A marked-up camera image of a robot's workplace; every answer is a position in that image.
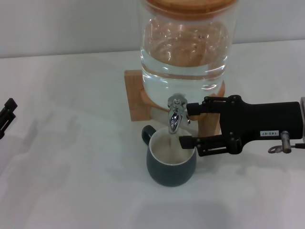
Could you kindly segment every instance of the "metal spigot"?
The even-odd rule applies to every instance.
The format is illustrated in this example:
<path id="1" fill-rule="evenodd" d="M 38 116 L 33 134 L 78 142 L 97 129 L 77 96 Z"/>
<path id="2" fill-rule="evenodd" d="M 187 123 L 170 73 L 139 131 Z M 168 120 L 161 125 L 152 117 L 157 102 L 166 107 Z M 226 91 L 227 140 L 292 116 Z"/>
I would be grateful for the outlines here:
<path id="1" fill-rule="evenodd" d="M 186 111 L 187 100 L 181 94 L 175 94 L 168 99 L 168 131 L 174 135 L 178 132 L 178 128 L 183 117 L 188 118 Z"/>

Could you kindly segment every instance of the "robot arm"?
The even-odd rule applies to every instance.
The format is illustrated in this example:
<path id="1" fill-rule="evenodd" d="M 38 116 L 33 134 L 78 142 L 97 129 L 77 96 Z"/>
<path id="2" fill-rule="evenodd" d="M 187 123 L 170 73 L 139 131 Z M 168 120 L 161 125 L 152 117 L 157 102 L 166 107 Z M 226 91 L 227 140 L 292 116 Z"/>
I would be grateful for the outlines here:
<path id="1" fill-rule="evenodd" d="M 17 108 L 17 104 L 11 98 L 5 103 L 2 111 L 0 111 L 0 139 L 2 139 L 4 137 L 4 131 L 9 127 L 9 125 L 12 123 L 12 121 L 16 118 L 16 115 L 14 115 L 14 113 L 13 113 L 16 108 Z"/>
<path id="2" fill-rule="evenodd" d="M 241 96 L 227 98 L 206 97 L 202 104 L 188 104 L 188 115 L 219 113 L 221 135 L 210 137 L 179 137 L 181 147 L 197 147 L 199 156 L 222 153 L 239 154 L 243 147 L 256 140 L 282 140 L 282 147 L 270 149 L 270 153 L 291 152 L 290 139 L 304 136 L 304 104 L 298 102 L 277 104 L 247 104 Z M 305 144 L 293 147 L 305 148 Z"/>

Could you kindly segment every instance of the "wooden lid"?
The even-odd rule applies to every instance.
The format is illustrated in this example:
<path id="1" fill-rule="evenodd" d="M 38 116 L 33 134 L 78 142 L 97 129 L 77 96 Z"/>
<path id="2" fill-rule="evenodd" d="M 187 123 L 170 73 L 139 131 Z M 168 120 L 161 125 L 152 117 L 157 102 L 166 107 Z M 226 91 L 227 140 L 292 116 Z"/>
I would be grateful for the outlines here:
<path id="1" fill-rule="evenodd" d="M 177 20 L 203 20 L 228 9 L 238 0 L 143 0 L 150 11 Z"/>

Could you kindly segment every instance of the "glass jar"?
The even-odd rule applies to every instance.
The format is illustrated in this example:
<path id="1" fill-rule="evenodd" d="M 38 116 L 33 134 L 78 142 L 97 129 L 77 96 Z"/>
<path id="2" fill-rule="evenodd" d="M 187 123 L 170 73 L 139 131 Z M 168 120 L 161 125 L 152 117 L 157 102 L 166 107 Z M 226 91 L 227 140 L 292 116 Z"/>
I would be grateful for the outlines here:
<path id="1" fill-rule="evenodd" d="M 140 0 L 143 85 L 157 105 L 173 94 L 200 103 L 217 94 L 238 0 Z"/>

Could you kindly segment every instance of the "white wall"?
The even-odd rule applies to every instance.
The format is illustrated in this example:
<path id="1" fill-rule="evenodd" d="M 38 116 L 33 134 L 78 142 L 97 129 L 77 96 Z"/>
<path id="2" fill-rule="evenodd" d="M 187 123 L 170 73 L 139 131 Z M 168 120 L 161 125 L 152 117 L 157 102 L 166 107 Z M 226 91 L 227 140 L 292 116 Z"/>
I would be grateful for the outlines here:
<path id="1" fill-rule="evenodd" d="M 137 0 L 0 0 L 0 57 L 137 50 Z M 244 0 L 235 43 L 305 39 L 304 0 Z"/>

